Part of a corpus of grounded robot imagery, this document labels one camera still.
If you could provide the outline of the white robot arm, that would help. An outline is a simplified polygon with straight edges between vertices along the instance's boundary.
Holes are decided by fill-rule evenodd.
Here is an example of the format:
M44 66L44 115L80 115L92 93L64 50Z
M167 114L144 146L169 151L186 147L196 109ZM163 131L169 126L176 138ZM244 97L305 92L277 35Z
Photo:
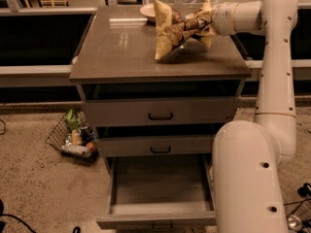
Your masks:
M254 119L225 124L213 144L218 233L289 233L278 168L296 151L291 33L297 7L297 0L223 3L213 14L221 35L265 36Z

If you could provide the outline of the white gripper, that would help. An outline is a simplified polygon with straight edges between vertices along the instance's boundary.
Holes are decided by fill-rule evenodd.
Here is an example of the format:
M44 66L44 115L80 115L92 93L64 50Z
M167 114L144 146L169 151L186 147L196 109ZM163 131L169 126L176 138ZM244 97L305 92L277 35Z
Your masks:
M212 27L219 35L233 35L235 30L235 10L237 3L224 2L214 6L212 15Z

